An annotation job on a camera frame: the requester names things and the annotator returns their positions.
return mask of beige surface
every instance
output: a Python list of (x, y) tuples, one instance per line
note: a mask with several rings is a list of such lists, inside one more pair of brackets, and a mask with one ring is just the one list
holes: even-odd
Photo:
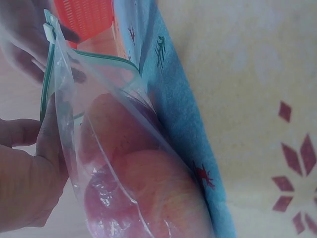
[[(0, 52), (0, 118), (38, 119), (41, 89), (14, 72)], [(34, 146), (25, 148), (34, 153)], [(68, 183), (44, 228), (26, 228), (0, 234), (0, 238), (90, 238), (85, 217)]]
[[(239, 238), (297, 236), (292, 219), (317, 224), (317, 166), (291, 170), (281, 142), (299, 152), (309, 133), (317, 148), (315, 0), (157, 0), (201, 110)], [(280, 101), (291, 122), (278, 116)], [(300, 167), (304, 164), (300, 157)], [(287, 176), (295, 192), (272, 177)], [(294, 196), (273, 211), (280, 195)]]

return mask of plastic bag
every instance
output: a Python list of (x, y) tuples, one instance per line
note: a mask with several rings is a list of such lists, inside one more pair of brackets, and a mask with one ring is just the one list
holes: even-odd
[(46, 18), (41, 116), (55, 92), (67, 168), (92, 236), (213, 237), (198, 183), (170, 146), (137, 68), (72, 50), (58, 20)]

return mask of red pattern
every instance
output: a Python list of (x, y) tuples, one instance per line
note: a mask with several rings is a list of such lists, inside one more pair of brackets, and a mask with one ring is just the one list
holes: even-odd
[(305, 226), (302, 222), (302, 214), (301, 212), (297, 213), (297, 215), (293, 218), (293, 223), (296, 228), (297, 234), (299, 235), (305, 230)]
[(292, 168), (300, 176), (303, 176), (297, 152), (284, 143), (282, 143), (282, 150), (284, 152), (284, 157), (286, 159), (288, 166)]
[(292, 200), (292, 196), (280, 196), (278, 201), (273, 206), (273, 210), (276, 212), (285, 212)]
[(284, 120), (286, 120), (287, 122), (290, 122), (291, 114), (292, 114), (292, 108), (289, 105), (287, 105), (285, 102), (281, 101), (278, 115)]
[(202, 169), (199, 168), (199, 167), (196, 167), (194, 161), (193, 161), (193, 165), (194, 165), (195, 172), (196, 172), (196, 175), (197, 175), (197, 177), (198, 177), (198, 182), (199, 182), (200, 186), (201, 186), (202, 188), (204, 188), (204, 183), (203, 183), (203, 181), (205, 180), (207, 186), (214, 190), (214, 189), (215, 189), (215, 185), (212, 184), (213, 179), (211, 179), (211, 178), (209, 177), (209, 176), (210, 176), (210, 175), (209, 175), (209, 174), (210, 174), (210, 171), (208, 171), (208, 172), (206, 171), (204, 164), (202, 164), (202, 167), (203, 167)]
[(281, 191), (293, 192), (294, 187), (286, 176), (273, 177), (272, 180)]
[(305, 214), (305, 221), (308, 225), (308, 229), (317, 236), (317, 223), (315, 223), (308, 214)]
[(303, 158), (306, 175), (308, 176), (316, 164), (316, 154), (309, 134), (306, 135), (301, 147), (301, 156)]
[[(290, 122), (291, 111), (292, 109), (289, 105), (285, 104), (284, 102), (281, 102), (280, 111), (279, 111), (279, 116), (281, 118), (285, 119), (287, 122)], [(290, 167), (293, 171), (295, 171), (301, 177), (305, 178), (309, 176), (317, 163), (315, 149), (309, 134), (306, 135), (300, 148), (300, 155), (304, 164), (303, 169), (301, 168), (300, 160), (299, 160), (300, 158), (296, 150), (294, 150), (293, 148), (291, 148), (290, 146), (284, 143), (281, 143), (281, 145), (282, 145), (284, 158), (286, 160), (288, 167)], [(272, 177), (272, 180), (279, 187), (281, 191), (283, 192), (294, 191), (294, 187), (291, 181), (286, 176)], [(285, 212), (287, 210), (287, 207), (290, 205), (293, 197), (294, 197), (293, 195), (280, 196), (278, 201), (273, 206), (273, 210), (277, 212)], [(314, 202), (317, 205), (317, 197), (314, 198)], [(303, 231), (305, 231), (306, 228), (308, 228), (308, 230), (310, 230), (313, 234), (317, 236), (317, 223), (309, 216), (308, 213), (305, 213), (305, 216), (302, 218), (302, 212), (299, 211), (293, 218), (293, 224), (295, 226), (295, 229), (298, 235), (301, 234)]]

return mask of snowflake pattern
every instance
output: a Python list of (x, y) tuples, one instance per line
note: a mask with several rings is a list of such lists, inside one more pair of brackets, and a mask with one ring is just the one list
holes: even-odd
[[(290, 122), (291, 112), (292, 108), (289, 105), (284, 102), (280, 103), (279, 116), (286, 122)], [(304, 141), (300, 147), (300, 156), (295, 149), (285, 143), (281, 143), (281, 150), (286, 160), (286, 164), (298, 176), (305, 179), (311, 174), (317, 163), (317, 158), (309, 134), (305, 136)], [(273, 206), (274, 211), (284, 213), (294, 198), (294, 186), (287, 176), (272, 177), (272, 180), (281, 192), (292, 193), (292, 195), (280, 196)], [(313, 198), (313, 202), (317, 205), (317, 197)], [(317, 223), (311, 218), (308, 211), (299, 211), (293, 218), (293, 224), (298, 235), (306, 230), (306, 227), (304, 225), (306, 224), (310, 232), (317, 236)]]

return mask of finger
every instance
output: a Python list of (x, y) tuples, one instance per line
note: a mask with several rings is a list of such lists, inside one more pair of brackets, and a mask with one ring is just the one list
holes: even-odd
[(54, 168), (59, 170), (60, 153), (61, 145), (56, 118), (55, 96), (53, 95), (49, 100), (37, 138), (36, 155), (47, 159)]
[(30, 222), (27, 227), (37, 227), (41, 228), (44, 227), (46, 222), (48, 221), (53, 209), (44, 210), (40, 214), (36, 216), (36, 218), (33, 219), (32, 222)]
[(35, 144), (41, 128), (39, 121), (31, 119), (8, 120), (5, 125), (10, 138), (9, 144), (6, 145), (8, 147)]
[(80, 43), (80, 37), (76, 32), (64, 25), (61, 25), (60, 28), (66, 40), (74, 43)]

